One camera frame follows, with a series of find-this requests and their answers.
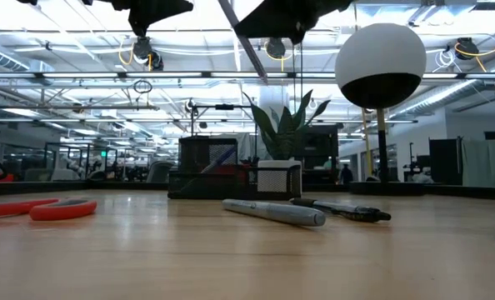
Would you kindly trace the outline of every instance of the potted plant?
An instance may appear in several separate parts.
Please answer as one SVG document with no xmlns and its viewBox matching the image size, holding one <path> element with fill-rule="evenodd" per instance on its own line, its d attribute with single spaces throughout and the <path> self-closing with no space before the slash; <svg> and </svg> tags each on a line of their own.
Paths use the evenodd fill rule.
<svg viewBox="0 0 495 300">
<path fill-rule="evenodd" d="M 272 119 L 277 124 L 277 130 L 274 129 L 269 116 L 255 103 L 253 100 L 244 93 L 249 102 L 251 103 L 251 111 L 253 119 L 259 127 L 259 132 L 266 145 L 266 149 L 273 160 L 271 161 L 259 161 L 259 168 L 290 168 L 292 166 L 299 165 L 301 162 L 291 160 L 293 151 L 296 147 L 297 141 L 302 136 L 304 129 L 307 128 L 313 119 L 322 114 L 327 108 L 331 100 L 327 100 L 321 103 L 314 114 L 307 119 L 306 109 L 311 101 L 311 90 L 301 100 L 299 109 L 296 113 L 291 114 L 287 107 L 282 109 L 281 117 L 272 109 Z M 287 177 L 285 172 L 276 171 L 272 173 L 272 180 L 260 180 L 257 183 L 257 189 L 259 192 L 286 192 Z M 298 177 L 299 182 L 295 182 L 301 187 L 301 175 Z"/>
</svg>

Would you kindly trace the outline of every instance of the plant leaf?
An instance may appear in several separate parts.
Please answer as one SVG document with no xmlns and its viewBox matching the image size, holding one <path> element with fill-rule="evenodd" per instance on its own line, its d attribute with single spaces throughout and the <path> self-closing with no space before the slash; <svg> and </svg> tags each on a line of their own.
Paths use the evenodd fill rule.
<svg viewBox="0 0 495 300">
<path fill-rule="evenodd" d="M 255 105 L 255 103 L 253 102 L 253 100 L 245 92 L 242 92 L 242 94 L 244 96 L 246 96 L 247 100 L 251 103 L 251 105 Z"/>
<path fill-rule="evenodd" d="M 278 124 L 277 133 L 283 134 L 289 131 L 293 131 L 293 120 L 292 115 L 287 107 L 282 108 L 281 122 Z"/>
<path fill-rule="evenodd" d="M 261 138 L 266 146 L 267 152 L 273 159 L 282 159 L 281 149 L 264 131 L 261 131 Z"/>
<path fill-rule="evenodd" d="M 295 128 L 299 128 L 305 123 L 305 115 L 306 115 L 305 109 L 307 109 L 307 105 L 311 101 L 311 95 L 312 94 L 313 94 L 313 90 L 310 90 L 301 99 L 301 103 L 299 104 L 299 109 L 294 114 L 294 127 Z"/>
<path fill-rule="evenodd" d="M 328 107 L 328 104 L 330 102 L 331 102 L 331 100 L 327 100 L 327 101 L 322 102 L 322 104 L 318 105 L 317 106 L 317 109 L 316 109 L 316 112 L 314 112 L 314 114 L 312 115 L 312 117 L 310 119 L 308 119 L 307 123 L 305 123 L 305 126 L 307 126 L 308 124 L 310 124 L 315 117 L 321 115 L 323 113 L 323 111 L 325 111 L 325 108 Z"/>
<path fill-rule="evenodd" d="M 277 124 L 277 126 L 279 126 L 279 116 L 278 116 L 278 114 L 271 107 L 270 107 L 270 110 L 272 111 L 272 119 L 273 119 L 273 121 L 275 121 L 275 123 Z"/>
<path fill-rule="evenodd" d="M 260 127 L 262 132 L 265 132 L 270 138 L 275 138 L 275 130 L 273 130 L 272 122 L 268 115 L 257 105 L 252 104 L 251 112 L 255 123 Z"/>
</svg>

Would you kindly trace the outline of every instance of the red object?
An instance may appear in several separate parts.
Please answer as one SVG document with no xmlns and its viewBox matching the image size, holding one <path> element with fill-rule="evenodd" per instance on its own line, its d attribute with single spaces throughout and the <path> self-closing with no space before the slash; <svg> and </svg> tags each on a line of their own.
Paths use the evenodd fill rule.
<svg viewBox="0 0 495 300">
<path fill-rule="evenodd" d="M 0 183 L 11 183 L 14 181 L 14 175 L 13 174 L 8 174 L 4 179 L 0 179 Z"/>
<path fill-rule="evenodd" d="M 67 200 L 33 207 L 29 212 L 29 216 L 34 221 L 57 221 L 80 218 L 93 213 L 97 205 L 95 201 Z"/>
<path fill-rule="evenodd" d="M 26 202 L 0 203 L 0 217 L 29 213 L 31 208 L 37 205 L 45 205 L 57 202 L 58 199 L 34 200 Z"/>
</svg>

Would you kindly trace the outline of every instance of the ceiling beam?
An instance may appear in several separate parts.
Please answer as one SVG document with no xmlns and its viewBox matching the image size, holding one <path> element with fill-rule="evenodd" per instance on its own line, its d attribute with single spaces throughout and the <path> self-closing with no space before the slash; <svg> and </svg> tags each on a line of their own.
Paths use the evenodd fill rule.
<svg viewBox="0 0 495 300">
<path fill-rule="evenodd" d="M 218 0 L 220 3 L 220 6 L 222 7 L 223 13 L 225 13 L 225 16 L 227 17 L 227 20 L 229 20 L 229 23 L 231 23 L 231 28 L 234 28 L 238 23 L 238 17 L 237 14 L 233 10 L 233 6 L 228 0 Z M 268 84 L 268 75 L 266 74 L 266 71 L 264 71 L 264 67 L 261 64 L 260 59 L 258 59 L 257 54 L 255 53 L 255 50 L 253 49 L 252 44 L 249 42 L 249 40 L 245 37 L 238 37 L 238 41 L 242 44 L 242 47 L 244 48 L 244 51 L 247 54 L 247 57 L 251 61 L 251 64 L 255 68 L 255 71 L 257 71 L 258 76 L 266 83 Z"/>
</svg>

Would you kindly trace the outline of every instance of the chair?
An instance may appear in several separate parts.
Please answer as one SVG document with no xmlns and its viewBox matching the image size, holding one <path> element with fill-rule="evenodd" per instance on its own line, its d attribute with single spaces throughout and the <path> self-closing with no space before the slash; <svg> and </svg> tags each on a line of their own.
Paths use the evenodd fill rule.
<svg viewBox="0 0 495 300">
<path fill-rule="evenodd" d="M 27 171 L 25 171 L 25 177 L 23 181 L 30 183 L 48 182 L 51 181 L 52 174 L 53 174 L 52 169 L 30 168 Z"/>
<path fill-rule="evenodd" d="M 168 174 L 173 167 L 171 162 L 154 162 L 149 167 L 146 183 L 168 183 Z"/>
</svg>

